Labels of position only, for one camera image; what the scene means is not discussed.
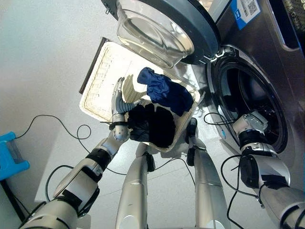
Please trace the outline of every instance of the white floor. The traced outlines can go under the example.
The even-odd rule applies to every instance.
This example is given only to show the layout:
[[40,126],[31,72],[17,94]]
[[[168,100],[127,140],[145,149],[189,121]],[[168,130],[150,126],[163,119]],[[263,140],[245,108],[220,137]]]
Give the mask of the white floor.
[[[104,12],[100,0],[0,0],[0,135],[8,131],[22,134],[32,118],[39,114],[60,117],[73,134],[79,125],[89,124],[92,136],[84,141],[89,149],[108,135],[106,125],[78,108],[81,98],[78,90],[101,37],[117,41],[117,21]],[[232,153],[220,143],[214,127],[202,122],[203,112],[206,111],[198,111],[195,115],[200,138],[219,169]],[[87,135],[87,131],[83,130],[81,135]],[[154,154],[156,166],[173,156],[185,154],[187,145],[180,142],[174,153]],[[9,178],[8,183],[29,209],[33,209],[37,201],[45,200],[46,177],[56,166],[73,166],[86,156],[78,141],[71,138],[57,120],[48,117],[38,118],[16,144],[31,167]],[[110,168],[125,173],[134,159],[137,145],[134,141],[127,142]],[[230,169],[236,165],[233,160],[225,168],[228,180],[233,184],[236,171]],[[50,195],[67,172],[62,169],[54,175]],[[148,179],[149,227],[193,227],[194,186],[183,162],[173,161],[150,173]],[[92,229],[114,228],[123,180],[124,176],[105,172],[99,184],[101,194],[90,211]],[[229,202],[233,191],[224,184],[224,192]],[[231,216],[245,228],[275,228],[266,211],[253,198],[237,195]]]

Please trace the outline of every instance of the white laundry basket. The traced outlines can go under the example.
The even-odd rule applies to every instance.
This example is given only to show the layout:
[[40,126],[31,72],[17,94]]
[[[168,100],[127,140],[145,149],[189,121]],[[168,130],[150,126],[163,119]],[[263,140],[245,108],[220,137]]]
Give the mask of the white laundry basket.
[[[132,82],[134,90],[140,93],[145,92],[147,86],[136,82],[140,71],[144,67],[150,67],[154,69],[156,73],[168,76],[173,82],[184,86],[193,97],[194,103],[189,112],[184,112],[181,117],[172,112],[176,130],[173,143],[168,148],[161,148],[152,143],[146,143],[162,152],[168,152],[174,147],[182,131],[186,128],[189,120],[194,114],[200,95],[194,87],[183,83],[155,64],[114,42],[106,42],[103,45],[81,97],[80,109],[99,121],[111,122],[111,100],[117,80],[120,77],[127,78],[129,75],[133,75]],[[133,90],[125,90],[125,93],[123,91],[124,100],[127,99],[128,102],[137,100],[138,98],[133,98],[132,96],[134,94],[129,93],[129,91],[132,92]],[[145,98],[147,98],[147,100],[142,103],[144,106],[151,103],[148,96],[145,96]]]

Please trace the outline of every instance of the blue stool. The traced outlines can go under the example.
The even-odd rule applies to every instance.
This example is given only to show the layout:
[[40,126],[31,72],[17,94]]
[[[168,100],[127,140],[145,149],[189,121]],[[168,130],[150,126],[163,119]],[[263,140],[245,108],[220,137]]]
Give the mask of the blue stool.
[[8,132],[7,134],[0,136],[0,184],[15,209],[20,221],[23,222],[25,216],[5,180],[6,178],[30,167],[30,164],[21,158],[13,141],[15,138],[16,135],[14,132]]
[[0,180],[9,178],[30,167],[28,161],[22,160],[13,141],[15,138],[14,132],[0,136]]

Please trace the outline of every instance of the black garment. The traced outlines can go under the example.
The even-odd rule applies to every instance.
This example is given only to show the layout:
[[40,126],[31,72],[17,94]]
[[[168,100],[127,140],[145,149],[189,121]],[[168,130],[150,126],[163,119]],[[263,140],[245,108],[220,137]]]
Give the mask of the black garment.
[[145,108],[137,105],[128,113],[128,126],[133,130],[130,139],[138,142],[151,142],[158,147],[168,148],[173,143],[175,123],[170,111],[148,104]]
[[184,111],[189,111],[193,105],[193,97],[185,87],[165,75],[154,73],[153,69],[143,68],[137,81],[147,84],[147,95],[154,104],[170,107],[171,111],[179,116],[182,116]]

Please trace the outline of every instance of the black cable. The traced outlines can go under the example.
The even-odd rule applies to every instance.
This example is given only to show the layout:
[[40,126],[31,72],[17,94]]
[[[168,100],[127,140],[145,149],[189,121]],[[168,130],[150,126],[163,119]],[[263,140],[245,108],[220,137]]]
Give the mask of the black cable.
[[231,169],[231,171],[233,171],[233,170],[237,169],[238,167],[239,167],[239,166],[236,166],[236,167],[232,168],[232,169]]
[[261,205],[264,205],[262,200],[261,200],[261,192],[262,192],[262,188],[266,186],[266,184],[263,184],[260,188],[259,188],[259,192],[258,192],[258,201],[260,202]]
[[14,193],[12,193],[13,197],[21,204],[21,206],[24,208],[24,210],[30,214],[30,212],[28,211],[28,209],[24,206],[24,204],[21,202],[21,200],[19,200]]
[[87,138],[89,138],[89,137],[91,136],[91,128],[90,128],[90,126],[88,126],[88,125],[86,125],[86,124],[83,124],[83,125],[81,125],[80,127],[82,127],[82,126],[88,127],[90,133],[89,133],[89,135],[88,135],[87,137],[79,138],[79,137],[75,137],[73,134],[71,134],[70,131],[66,128],[66,126],[63,124],[63,122],[62,122],[58,117],[53,116],[53,115],[49,115],[49,114],[40,114],[40,115],[35,116],[35,117],[32,119],[32,121],[31,121],[31,123],[30,123],[28,129],[27,129],[22,135],[20,135],[19,137],[16,137],[16,139],[17,139],[17,138],[20,138],[20,137],[22,137],[22,136],[24,136],[24,135],[29,131],[30,127],[32,126],[32,124],[33,124],[33,122],[34,122],[34,120],[35,120],[37,117],[40,117],[40,116],[46,116],[46,117],[53,117],[53,118],[56,118],[56,119],[61,123],[61,125],[63,126],[63,128],[65,128],[65,130],[67,131],[67,133],[68,133],[71,137],[73,137],[73,138],[75,138],[75,139],[84,140],[84,139],[87,139]]
[[234,223],[236,226],[238,226],[240,229],[244,229],[242,226],[240,226],[238,223],[236,223],[233,219],[230,218],[229,214],[230,214],[230,209],[231,209],[231,205],[233,203],[233,200],[237,194],[237,191],[238,191],[238,188],[239,188],[239,171],[240,171],[240,167],[239,167],[239,163],[238,163],[238,172],[237,172],[237,186],[236,186],[236,191],[234,192],[231,200],[230,200],[230,204],[229,204],[229,207],[228,207],[228,210],[227,210],[227,218],[232,222]]
[[189,171],[189,173],[190,173],[190,175],[191,175],[191,178],[192,178],[192,180],[193,180],[194,186],[195,186],[195,181],[194,181],[194,178],[193,178],[193,176],[192,176],[192,174],[191,174],[191,171],[189,170],[189,167],[187,166],[186,162],[185,162],[182,158],[172,158],[172,159],[168,160],[167,162],[165,162],[163,165],[157,167],[157,168],[155,169],[155,171],[156,171],[157,169],[163,167],[163,166],[166,165],[167,163],[170,163],[171,161],[174,161],[174,160],[177,160],[177,159],[182,160],[182,161],[184,162],[185,167],[186,167],[187,170]]
[[241,156],[242,156],[242,155],[234,155],[234,156],[230,156],[230,157],[228,157],[226,160],[224,160],[224,162],[222,163],[222,165],[221,165],[221,167],[220,167],[221,176],[223,177],[225,183],[226,183],[230,188],[232,188],[233,190],[235,190],[235,191],[237,191],[237,192],[239,192],[239,193],[242,193],[242,194],[244,194],[244,195],[247,195],[247,196],[251,196],[251,197],[258,198],[257,195],[254,195],[254,194],[251,194],[251,193],[247,193],[247,192],[243,192],[243,191],[240,191],[240,190],[234,188],[234,187],[226,180],[226,178],[224,177],[223,168],[224,168],[225,163],[226,163],[228,160],[230,160],[231,158],[234,158],[234,157],[241,157]]
[[72,166],[68,166],[68,165],[61,165],[61,166],[58,166],[56,167],[49,175],[48,179],[47,179],[47,182],[46,182],[46,185],[44,187],[44,193],[45,193],[45,196],[46,196],[46,199],[48,200],[48,202],[50,202],[50,198],[49,198],[49,194],[48,194],[48,186],[49,186],[49,181],[51,179],[51,177],[53,176],[53,174],[60,168],[62,167],[66,167],[66,168],[70,168],[70,169],[73,169]]
[[[66,128],[66,126],[63,124],[63,122],[60,120],[60,118],[58,118],[58,117],[56,117],[56,116],[53,116],[53,115],[49,115],[49,114],[40,114],[40,115],[35,116],[35,117],[32,119],[32,121],[31,121],[31,123],[30,123],[28,129],[27,129],[22,135],[16,137],[16,139],[17,139],[17,138],[20,138],[20,137],[22,137],[22,136],[24,136],[24,135],[29,131],[30,127],[32,126],[32,124],[33,124],[33,122],[34,122],[34,120],[35,120],[37,117],[40,117],[40,116],[46,116],[46,117],[53,117],[53,118],[56,118],[56,119],[61,123],[61,125],[63,126],[63,128],[65,128],[65,130],[68,132],[68,134],[69,134],[70,136],[72,136],[73,138],[77,139],[77,140],[80,142],[81,146],[82,146],[88,153],[90,153],[90,151],[89,151],[89,150],[83,145],[83,143],[81,142],[81,140],[88,139],[88,138],[91,136],[91,128],[90,128],[90,126],[88,126],[87,124],[82,124],[82,125],[80,125],[80,126],[77,128],[76,137],[75,137],[75,136],[74,136],[73,134],[71,134],[70,131]],[[83,126],[88,127],[90,133],[89,133],[89,135],[88,135],[87,137],[81,138],[81,137],[79,137],[79,130],[80,130],[80,128],[82,128]],[[126,175],[126,174],[123,174],[123,173],[115,172],[115,171],[113,171],[113,170],[111,170],[111,169],[108,169],[108,170],[111,171],[111,172],[113,172],[113,173],[115,173],[115,174]]]
[[45,205],[46,201],[41,202],[38,204],[31,212],[30,214],[25,218],[25,220],[21,223],[21,225],[18,227],[19,229],[29,220],[29,218],[33,215],[34,212],[36,212],[41,206]]
[[[209,122],[207,122],[206,119],[205,119],[208,115],[219,115],[222,121],[221,121],[221,122],[216,122],[216,123],[209,123]],[[219,113],[216,113],[216,112],[207,113],[207,114],[203,117],[203,121],[204,121],[205,123],[209,124],[209,125],[228,125],[228,124],[233,124],[233,123],[235,122],[235,120],[233,120],[233,119],[226,120],[225,117],[224,117],[223,115],[221,115],[221,114],[219,114]]]
[[118,172],[115,172],[115,171],[113,171],[113,170],[111,170],[111,169],[109,169],[109,168],[106,168],[107,170],[109,170],[109,171],[111,171],[111,172],[113,172],[113,173],[115,173],[115,174],[118,174],[118,175],[127,175],[127,174],[125,174],[125,173],[118,173]]

